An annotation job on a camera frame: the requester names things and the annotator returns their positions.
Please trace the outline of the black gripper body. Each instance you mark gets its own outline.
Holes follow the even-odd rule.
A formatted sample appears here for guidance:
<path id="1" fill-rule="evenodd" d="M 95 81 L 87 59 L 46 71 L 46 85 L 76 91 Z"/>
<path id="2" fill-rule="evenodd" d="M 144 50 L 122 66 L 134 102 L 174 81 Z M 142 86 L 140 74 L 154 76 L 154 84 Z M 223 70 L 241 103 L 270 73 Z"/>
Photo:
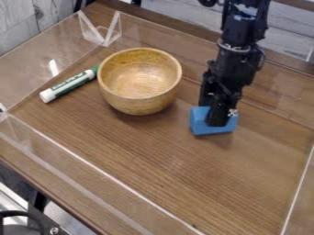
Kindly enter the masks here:
<path id="1" fill-rule="evenodd" d="M 265 51 L 258 43 L 245 46 L 233 46 L 222 39 L 217 41 L 218 55 L 209 64 L 203 74 L 205 78 L 213 78 L 217 85 L 217 93 L 242 98 L 243 88 L 251 85 L 257 71 L 265 63 Z"/>

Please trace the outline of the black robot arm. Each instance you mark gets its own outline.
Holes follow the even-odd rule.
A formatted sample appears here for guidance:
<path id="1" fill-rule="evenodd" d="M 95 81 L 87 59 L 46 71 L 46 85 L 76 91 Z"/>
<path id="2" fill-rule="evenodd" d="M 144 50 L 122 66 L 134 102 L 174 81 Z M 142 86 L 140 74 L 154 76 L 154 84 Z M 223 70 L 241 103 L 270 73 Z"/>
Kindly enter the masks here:
<path id="1" fill-rule="evenodd" d="M 218 54 L 203 73 L 199 106 L 209 106 L 205 123 L 225 127 L 265 63 L 258 42 L 265 39 L 271 0 L 225 0 Z"/>

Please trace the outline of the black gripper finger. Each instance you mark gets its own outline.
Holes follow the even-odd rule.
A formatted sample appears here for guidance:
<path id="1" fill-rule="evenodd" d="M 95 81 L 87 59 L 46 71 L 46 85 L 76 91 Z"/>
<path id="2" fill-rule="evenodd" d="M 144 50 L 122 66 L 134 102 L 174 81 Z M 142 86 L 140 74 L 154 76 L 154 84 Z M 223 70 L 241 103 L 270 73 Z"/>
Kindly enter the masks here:
<path id="1" fill-rule="evenodd" d="M 217 92 L 217 85 L 213 78 L 202 80 L 199 106 L 211 106 L 214 104 L 214 96 Z"/>
<path id="2" fill-rule="evenodd" d="M 209 98 L 210 111 L 206 117 L 206 123 L 211 127 L 225 127 L 230 118 L 237 114 L 239 96 L 238 94 L 210 93 Z"/>

